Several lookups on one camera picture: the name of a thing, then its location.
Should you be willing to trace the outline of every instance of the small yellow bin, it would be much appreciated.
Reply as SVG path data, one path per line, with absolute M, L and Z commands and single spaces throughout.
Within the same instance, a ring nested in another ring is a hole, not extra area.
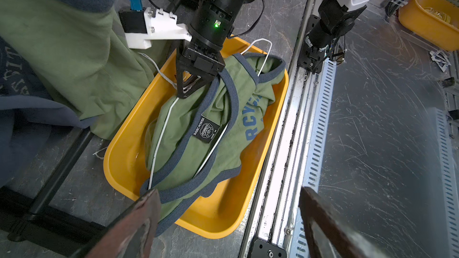
M 451 17 L 450 24 L 425 9 L 433 8 Z M 459 49 L 459 8 L 447 0 L 410 0 L 399 9 L 403 26 L 446 51 Z
M 244 51 L 249 43 L 227 39 L 221 54 L 224 58 Z M 250 52 L 262 53 L 251 47 Z M 175 77 L 175 51 L 161 71 Z M 288 75 L 273 86 L 276 101 L 268 106 L 265 129 L 240 155 L 242 169 L 237 177 L 220 182 L 208 198 L 198 198 L 176 224 L 206 238 L 218 239 L 231 234 L 241 223 L 260 175 L 264 158 L 279 118 L 288 88 Z M 150 177 L 145 167 L 145 133 L 148 124 L 158 117 L 161 106 L 176 93 L 161 76 L 156 76 L 145 90 L 107 148 L 104 172 L 114 189 L 132 200 L 139 198 L 142 184 Z

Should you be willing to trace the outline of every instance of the zip tie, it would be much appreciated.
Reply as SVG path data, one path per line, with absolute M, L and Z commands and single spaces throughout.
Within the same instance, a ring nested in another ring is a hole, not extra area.
M 100 157 L 98 155 L 98 153 L 100 153 L 101 151 L 103 151 L 104 149 L 107 149 L 108 146 L 106 146 L 105 148 L 101 148 L 100 150 L 98 150 L 97 152 L 93 153 L 92 155 L 95 155 L 98 159 L 104 159 L 105 155 L 103 157 Z
M 394 4 L 396 4 L 396 5 L 400 6 L 400 7 L 403 7 L 403 6 L 408 4 L 408 1 L 404 1 L 404 0 L 395 0 L 395 1 L 391 0 L 389 2 L 392 2 L 392 3 L 394 3 Z

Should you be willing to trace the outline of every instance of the clothing label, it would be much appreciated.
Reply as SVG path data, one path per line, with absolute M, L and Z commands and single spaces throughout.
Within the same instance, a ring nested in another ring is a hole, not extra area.
M 218 124 L 201 115 L 201 120 L 193 135 L 205 143 L 210 143 L 219 128 Z

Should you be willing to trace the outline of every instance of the black metal frame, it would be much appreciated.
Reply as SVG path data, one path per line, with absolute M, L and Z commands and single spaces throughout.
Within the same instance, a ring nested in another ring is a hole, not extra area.
M 0 229 L 9 232 L 8 240 L 28 240 L 70 256 L 105 229 L 48 206 L 93 136 L 89 128 L 81 130 L 34 199 L 0 188 Z

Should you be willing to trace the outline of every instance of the scratched gray floor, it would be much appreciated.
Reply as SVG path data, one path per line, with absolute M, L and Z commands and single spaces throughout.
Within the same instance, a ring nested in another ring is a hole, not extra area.
M 261 3 L 258 1 L 243 7 L 236 20 L 234 33 L 246 30 L 247 25 L 256 20 L 261 11 Z M 260 37 L 271 40 L 273 42 L 272 54 L 283 57 L 289 63 L 307 0 L 265 1 L 265 12 L 258 26 L 242 38 L 249 42 Z M 144 6 L 149 6 L 146 0 L 143 0 L 143 3 Z M 165 4 L 162 0 L 155 0 L 155 3 Z M 117 0 L 115 7 L 119 8 L 123 4 L 127 4 L 127 0 Z M 192 13 L 180 7 L 177 15 L 179 22 L 188 23 Z M 267 43 L 261 43 L 259 46 L 267 49 Z M 10 182 L 8 187 L 28 197 L 34 197 L 52 173 L 65 150 L 71 145 L 76 134 L 75 131 L 56 129 L 46 148 L 40 152 L 22 176 Z M 99 138 L 92 139 L 51 202 L 51 206 L 86 221 L 107 225 L 132 203 L 107 183 L 102 160 L 93 155 L 94 152 L 107 145 L 107 141 Z M 228 237 L 210 240 L 174 225 L 155 239 L 151 257 L 237 257 L 244 228 L 245 223 L 242 223 Z M 54 258 L 62 256 L 30 242 L 10 242 L 6 239 L 6 232 L 0 231 L 0 257 Z
M 393 257 L 448 256 L 434 126 L 448 76 L 366 10 L 338 66 L 319 194 Z

